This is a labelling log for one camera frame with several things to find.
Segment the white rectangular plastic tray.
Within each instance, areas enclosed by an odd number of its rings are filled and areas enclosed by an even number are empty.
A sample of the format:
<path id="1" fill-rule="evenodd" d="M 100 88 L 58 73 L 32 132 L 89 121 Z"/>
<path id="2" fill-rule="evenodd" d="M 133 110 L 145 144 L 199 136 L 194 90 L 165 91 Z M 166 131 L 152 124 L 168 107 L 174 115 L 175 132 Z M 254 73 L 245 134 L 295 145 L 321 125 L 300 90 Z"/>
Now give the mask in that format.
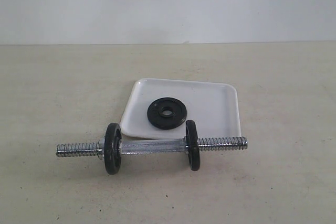
<path id="1" fill-rule="evenodd" d="M 123 113 L 121 132 L 136 138 L 182 138 L 185 125 L 161 130 L 148 120 L 147 110 L 156 99 L 172 97 L 187 108 L 200 138 L 241 136 L 236 89 L 225 83 L 143 78 L 135 82 Z"/>

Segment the chrome threaded dumbbell bar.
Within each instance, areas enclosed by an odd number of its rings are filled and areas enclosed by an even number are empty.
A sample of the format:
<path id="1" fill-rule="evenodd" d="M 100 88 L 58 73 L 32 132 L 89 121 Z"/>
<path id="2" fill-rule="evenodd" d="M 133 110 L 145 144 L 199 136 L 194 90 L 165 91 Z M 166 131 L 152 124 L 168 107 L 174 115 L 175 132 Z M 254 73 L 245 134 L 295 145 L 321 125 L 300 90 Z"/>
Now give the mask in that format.
<path id="1" fill-rule="evenodd" d="M 98 142 L 58 144 L 57 157 L 98 156 Z M 248 141 L 245 137 L 210 137 L 199 138 L 200 151 L 245 150 Z M 188 153 L 186 137 L 158 140 L 121 140 L 121 155 L 152 153 Z"/>

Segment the black weight plate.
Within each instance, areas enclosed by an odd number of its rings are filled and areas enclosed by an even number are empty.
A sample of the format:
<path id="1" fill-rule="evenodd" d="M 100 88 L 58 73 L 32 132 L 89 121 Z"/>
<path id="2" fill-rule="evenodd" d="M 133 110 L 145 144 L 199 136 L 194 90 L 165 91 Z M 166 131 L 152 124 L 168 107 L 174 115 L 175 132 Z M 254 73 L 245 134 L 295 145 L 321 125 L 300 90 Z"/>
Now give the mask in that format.
<path id="1" fill-rule="evenodd" d="M 182 125 L 187 118 L 187 108 L 176 98 L 163 97 L 153 101 L 147 110 L 149 122 L 161 130 L 171 130 Z"/>

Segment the chrome star collar nut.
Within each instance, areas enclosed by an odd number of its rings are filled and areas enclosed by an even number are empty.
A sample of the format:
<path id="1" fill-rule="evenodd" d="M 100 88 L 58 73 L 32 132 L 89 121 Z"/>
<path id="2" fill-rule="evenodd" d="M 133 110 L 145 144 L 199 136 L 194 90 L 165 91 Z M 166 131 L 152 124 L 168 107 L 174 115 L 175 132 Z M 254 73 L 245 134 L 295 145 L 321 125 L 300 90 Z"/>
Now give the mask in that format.
<path id="1" fill-rule="evenodd" d="M 104 159 L 104 143 L 105 143 L 105 138 L 101 138 L 98 142 L 98 157 L 100 160 Z"/>

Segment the black plate with collar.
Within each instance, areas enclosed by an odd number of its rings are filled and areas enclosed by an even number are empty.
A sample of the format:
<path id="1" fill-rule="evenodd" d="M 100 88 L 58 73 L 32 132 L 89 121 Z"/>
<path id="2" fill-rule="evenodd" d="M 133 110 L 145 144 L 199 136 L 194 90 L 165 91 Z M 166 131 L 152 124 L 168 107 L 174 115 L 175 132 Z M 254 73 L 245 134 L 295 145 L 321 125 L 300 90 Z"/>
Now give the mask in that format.
<path id="1" fill-rule="evenodd" d="M 104 136 L 104 165 L 109 175 L 116 174 L 121 166 L 121 154 L 119 151 L 122 139 L 118 123 L 110 123 Z"/>

